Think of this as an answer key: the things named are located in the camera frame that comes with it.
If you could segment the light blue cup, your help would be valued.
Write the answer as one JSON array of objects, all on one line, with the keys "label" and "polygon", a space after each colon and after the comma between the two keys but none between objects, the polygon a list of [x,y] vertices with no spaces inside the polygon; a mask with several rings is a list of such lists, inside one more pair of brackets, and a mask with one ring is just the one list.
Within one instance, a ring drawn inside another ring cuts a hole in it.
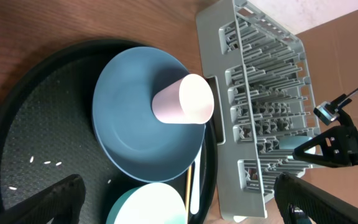
[{"label": "light blue cup", "polygon": [[295,148],[311,140],[309,136],[285,136],[280,138],[278,148],[281,151],[292,153]]}]

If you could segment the pink cup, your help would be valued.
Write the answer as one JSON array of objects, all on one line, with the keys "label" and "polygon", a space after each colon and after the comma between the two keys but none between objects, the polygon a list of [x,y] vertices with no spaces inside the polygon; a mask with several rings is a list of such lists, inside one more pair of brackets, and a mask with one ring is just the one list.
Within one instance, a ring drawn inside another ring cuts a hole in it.
[{"label": "pink cup", "polygon": [[188,74],[154,96],[152,111],[163,123],[204,124],[214,112],[213,92],[203,77]]}]

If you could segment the light blue bowl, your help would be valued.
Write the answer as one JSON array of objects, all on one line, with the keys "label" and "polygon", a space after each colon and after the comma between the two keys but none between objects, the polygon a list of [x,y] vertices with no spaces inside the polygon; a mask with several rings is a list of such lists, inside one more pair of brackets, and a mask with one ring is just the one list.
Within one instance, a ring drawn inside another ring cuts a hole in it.
[{"label": "light blue bowl", "polygon": [[170,185],[151,183],[128,190],[111,207],[106,224],[186,224],[180,194]]}]

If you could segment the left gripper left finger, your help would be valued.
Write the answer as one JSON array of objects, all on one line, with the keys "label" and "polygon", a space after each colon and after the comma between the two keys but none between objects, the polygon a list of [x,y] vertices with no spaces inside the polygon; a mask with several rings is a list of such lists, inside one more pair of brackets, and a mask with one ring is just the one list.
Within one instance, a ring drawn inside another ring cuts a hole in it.
[{"label": "left gripper left finger", "polygon": [[78,224],[85,202],[82,177],[72,174],[0,214],[0,224]]}]

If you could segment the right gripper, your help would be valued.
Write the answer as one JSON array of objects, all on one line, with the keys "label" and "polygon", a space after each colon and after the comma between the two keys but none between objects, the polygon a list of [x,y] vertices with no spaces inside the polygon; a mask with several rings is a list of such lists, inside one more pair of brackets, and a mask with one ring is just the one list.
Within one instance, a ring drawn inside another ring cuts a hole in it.
[{"label": "right gripper", "polygon": [[[331,168],[358,166],[358,130],[344,110],[337,113],[340,125],[296,147],[294,159]],[[313,147],[319,147],[321,154],[307,152]]]}]

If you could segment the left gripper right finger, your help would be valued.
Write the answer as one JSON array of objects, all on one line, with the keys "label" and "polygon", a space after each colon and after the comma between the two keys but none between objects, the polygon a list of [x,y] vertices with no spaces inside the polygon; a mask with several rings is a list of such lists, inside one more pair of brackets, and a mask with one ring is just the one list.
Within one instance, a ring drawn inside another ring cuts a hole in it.
[{"label": "left gripper right finger", "polygon": [[358,223],[357,207],[293,174],[280,174],[273,189],[285,223]]}]

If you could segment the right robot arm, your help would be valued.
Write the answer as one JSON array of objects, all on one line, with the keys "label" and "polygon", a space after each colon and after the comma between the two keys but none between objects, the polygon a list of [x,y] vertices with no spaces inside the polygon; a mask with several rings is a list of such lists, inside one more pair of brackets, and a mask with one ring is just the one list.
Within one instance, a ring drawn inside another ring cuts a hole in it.
[{"label": "right robot arm", "polygon": [[294,159],[332,168],[358,166],[358,129],[343,110],[357,92],[358,88],[314,108],[313,113],[325,125],[334,121],[339,125],[296,147]]}]

